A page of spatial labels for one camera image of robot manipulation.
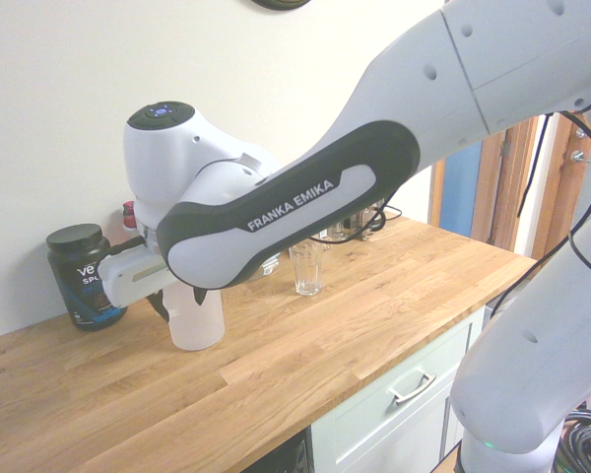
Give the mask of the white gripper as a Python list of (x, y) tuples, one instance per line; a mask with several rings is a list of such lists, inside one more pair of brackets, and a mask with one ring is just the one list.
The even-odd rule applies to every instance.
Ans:
[[(169, 313), (164, 306), (162, 288), (173, 283), (173, 276), (163, 260), (143, 260), (138, 262), (102, 262), (102, 285), (108, 300), (116, 307), (129, 306), (147, 297), (156, 313), (169, 321)], [(208, 291), (193, 288), (196, 304), (202, 304)]]

